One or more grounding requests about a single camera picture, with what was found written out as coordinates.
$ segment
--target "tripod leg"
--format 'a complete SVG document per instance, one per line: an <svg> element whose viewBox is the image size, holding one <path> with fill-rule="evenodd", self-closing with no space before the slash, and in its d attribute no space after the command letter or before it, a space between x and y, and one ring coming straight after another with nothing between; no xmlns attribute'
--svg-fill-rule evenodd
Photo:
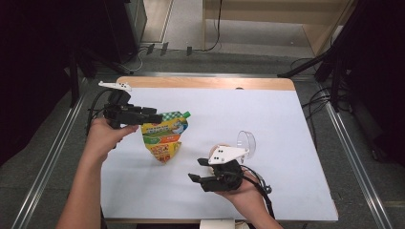
<svg viewBox="0 0 405 229"><path fill-rule="evenodd" d="M296 74L316 65L317 63L323 61L325 59L325 57L328 56L329 52L324 52L319 56L316 56L315 58L311 59L310 61L298 66L297 68L287 72L287 73L282 73L282 74L277 74L277 77L279 78L291 78L293 76L295 76Z"/></svg>
<svg viewBox="0 0 405 229"><path fill-rule="evenodd" d="M330 102L331 106L334 108L336 112L339 112L338 101L339 101L339 84L340 84L340 77L342 76L342 72L344 71L343 68L343 60L340 56L337 56L334 69L333 69L333 78L331 82L331 93L330 93Z"/></svg>
<svg viewBox="0 0 405 229"><path fill-rule="evenodd" d="M95 60L98 60L99 62L101 62L103 65L107 66L108 68L116 71L117 73L121 73L121 74L127 74L124 70L120 69L119 67L117 67L116 65L114 65L113 63L111 63L110 61L104 59L103 57L99 56L98 54L96 54L95 52L87 49L87 48L82 48L83 52L86 53L87 55L89 55L90 57L92 57Z"/></svg>
<svg viewBox="0 0 405 229"><path fill-rule="evenodd" d="M71 92L72 92L71 108L72 108L75 105L76 101L78 100L78 96L79 96L75 47L72 48L72 52L70 55L69 71L70 71L70 76L71 76Z"/></svg>
<svg viewBox="0 0 405 229"><path fill-rule="evenodd" d="M97 70L92 61L83 52L76 53L76 62L86 78L95 78Z"/></svg>

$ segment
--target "table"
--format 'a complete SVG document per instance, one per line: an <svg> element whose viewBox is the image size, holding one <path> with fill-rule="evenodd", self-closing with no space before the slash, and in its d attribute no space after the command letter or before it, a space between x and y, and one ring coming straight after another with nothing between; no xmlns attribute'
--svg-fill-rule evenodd
<svg viewBox="0 0 405 229"><path fill-rule="evenodd" d="M205 193L188 173L208 176L197 159L218 143L236 146L241 130L256 138L245 161L271 185L280 221L336 221L337 212L292 81L280 78L121 77L130 103L159 112L190 112L177 155L165 165L126 136L102 167L101 206L109 221L200 222L244 219L226 199Z"/></svg>
<svg viewBox="0 0 405 229"><path fill-rule="evenodd" d="M339 25L350 16L353 0L224 0L222 20L304 24L315 55L322 53ZM220 0L203 0L202 46L205 49L205 19L218 19Z"/></svg>

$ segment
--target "black stand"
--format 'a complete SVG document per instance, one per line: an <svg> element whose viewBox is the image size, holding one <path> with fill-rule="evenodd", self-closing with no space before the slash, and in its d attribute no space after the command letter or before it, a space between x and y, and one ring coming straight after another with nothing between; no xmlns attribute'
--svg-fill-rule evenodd
<svg viewBox="0 0 405 229"><path fill-rule="evenodd" d="M97 53L87 48L78 48L76 46L73 46L69 58L70 72L71 72L71 87L72 87L71 107L75 105L75 103L79 98L77 67L80 67L86 78L96 77L96 68L93 66L91 60L88 57L91 57L94 60L99 61L104 66L110 68L111 70L114 70L116 73L127 74L124 70L120 69L107 59L99 56Z"/></svg>

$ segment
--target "chip bag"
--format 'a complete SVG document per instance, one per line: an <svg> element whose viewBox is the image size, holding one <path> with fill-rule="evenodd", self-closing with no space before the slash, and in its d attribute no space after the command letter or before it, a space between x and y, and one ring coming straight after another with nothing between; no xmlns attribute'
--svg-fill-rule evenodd
<svg viewBox="0 0 405 229"><path fill-rule="evenodd" d="M160 162L166 163L175 156L181 146L181 134L187 129L189 112L163 113L160 124L145 123L141 126L143 142L151 154Z"/></svg>

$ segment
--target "human hand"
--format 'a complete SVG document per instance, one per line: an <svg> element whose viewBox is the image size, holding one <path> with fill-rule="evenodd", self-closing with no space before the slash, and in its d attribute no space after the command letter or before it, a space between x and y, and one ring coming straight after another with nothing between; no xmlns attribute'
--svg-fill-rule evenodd
<svg viewBox="0 0 405 229"><path fill-rule="evenodd" d="M243 171L245 177L250 178L254 182L259 181L248 170L243 169ZM249 181L243 179L241 186L237 190L216 192L216 194L228 199L235 206L236 210L248 221L253 223L256 228L282 228L281 225L270 216L262 195Z"/></svg>
<svg viewBox="0 0 405 229"><path fill-rule="evenodd" d="M102 163L117 143L125 136L135 132L138 127L138 125L126 126L115 130L104 117L96 118L93 120L87 136L83 157L93 162Z"/></svg>

